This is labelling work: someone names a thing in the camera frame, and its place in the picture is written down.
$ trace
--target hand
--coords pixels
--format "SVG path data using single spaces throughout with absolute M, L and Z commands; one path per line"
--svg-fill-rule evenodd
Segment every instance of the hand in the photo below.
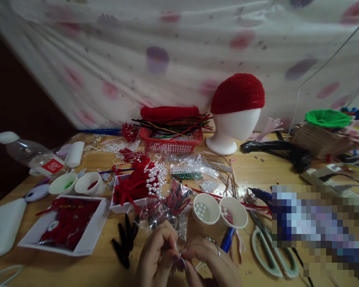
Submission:
M 177 239 L 177 232 L 167 220 L 149 236 L 137 267 L 137 287 L 166 287 L 173 264 L 181 259 Z
M 238 266 L 222 249 L 219 252 L 221 257 L 218 256 L 215 244 L 202 238 L 192 240 L 186 249 L 181 252 L 183 259 L 185 259 L 187 267 L 186 279 L 190 287 L 241 287 L 243 285 Z M 207 264 L 213 274 L 212 279 L 204 279 L 199 275 L 190 261 L 193 258 Z

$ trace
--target mannequin head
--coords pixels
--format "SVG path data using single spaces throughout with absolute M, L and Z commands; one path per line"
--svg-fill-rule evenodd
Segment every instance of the mannequin head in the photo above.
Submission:
M 234 139 L 244 141 L 250 136 L 263 106 L 263 86 L 253 75 L 235 74 L 223 81 L 211 102 L 215 133 L 206 139 L 206 146 L 220 155 L 233 154 Z

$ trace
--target dark wall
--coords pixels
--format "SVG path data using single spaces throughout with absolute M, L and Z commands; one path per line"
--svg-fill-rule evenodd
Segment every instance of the dark wall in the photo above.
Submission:
M 50 149 L 75 134 L 74 127 L 0 39 L 0 132 L 4 131 Z M 28 170 L 0 144 L 0 199 L 27 177 Z

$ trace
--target woven basket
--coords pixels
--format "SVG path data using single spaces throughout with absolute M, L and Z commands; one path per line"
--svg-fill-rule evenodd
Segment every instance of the woven basket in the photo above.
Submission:
M 309 150 L 318 159 L 325 158 L 328 154 L 339 155 L 358 147 L 357 143 L 345 136 L 311 124 L 305 124 L 295 132 L 293 143 Z

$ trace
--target white backdrop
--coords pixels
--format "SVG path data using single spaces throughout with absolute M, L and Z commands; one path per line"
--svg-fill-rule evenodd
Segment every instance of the white backdrop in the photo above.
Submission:
M 264 85 L 257 130 L 288 124 L 298 87 L 358 25 L 356 0 L 0 0 L 0 34 L 77 128 L 121 126 L 142 106 L 207 111 L 235 73 Z M 302 87 L 296 120 L 356 94 L 359 107 L 359 31 Z

